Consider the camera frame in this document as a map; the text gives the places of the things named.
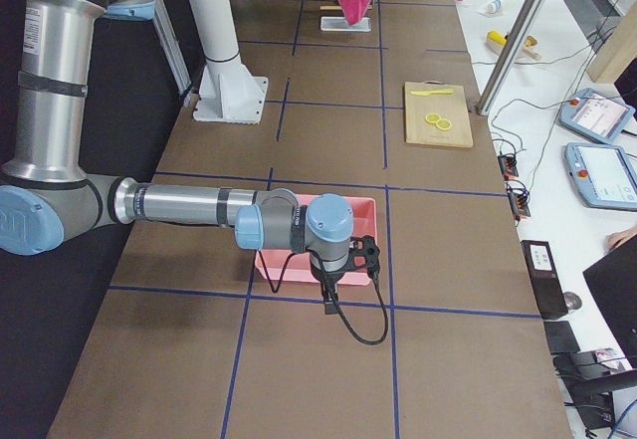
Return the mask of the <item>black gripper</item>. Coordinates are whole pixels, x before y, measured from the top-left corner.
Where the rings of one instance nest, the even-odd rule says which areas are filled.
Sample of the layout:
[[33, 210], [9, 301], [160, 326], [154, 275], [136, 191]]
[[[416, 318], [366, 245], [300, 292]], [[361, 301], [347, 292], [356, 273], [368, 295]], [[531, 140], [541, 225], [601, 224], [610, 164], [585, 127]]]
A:
[[346, 264], [345, 256], [337, 260], [324, 260], [317, 252], [310, 252], [311, 273], [325, 290], [327, 287], [337, 290], [336, 284], [344, 276], [343, 268]]

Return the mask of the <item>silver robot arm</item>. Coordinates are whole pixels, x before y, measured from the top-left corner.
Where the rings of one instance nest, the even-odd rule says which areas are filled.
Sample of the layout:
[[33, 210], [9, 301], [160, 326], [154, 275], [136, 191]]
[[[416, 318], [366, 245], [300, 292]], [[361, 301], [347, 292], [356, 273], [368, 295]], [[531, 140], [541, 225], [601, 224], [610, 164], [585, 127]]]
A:
[[231, 228], [246, 250], [306, 254], [322, 288], [356, 269], [353, 213], [336, 194], [309, 205], [272, 191], [140, 183], [79, 165], [94, 24], [148, 20], [156, 0], [26, 0], [13, 158], [1, 168], [1, 247], [28, 256], [110, 224]]

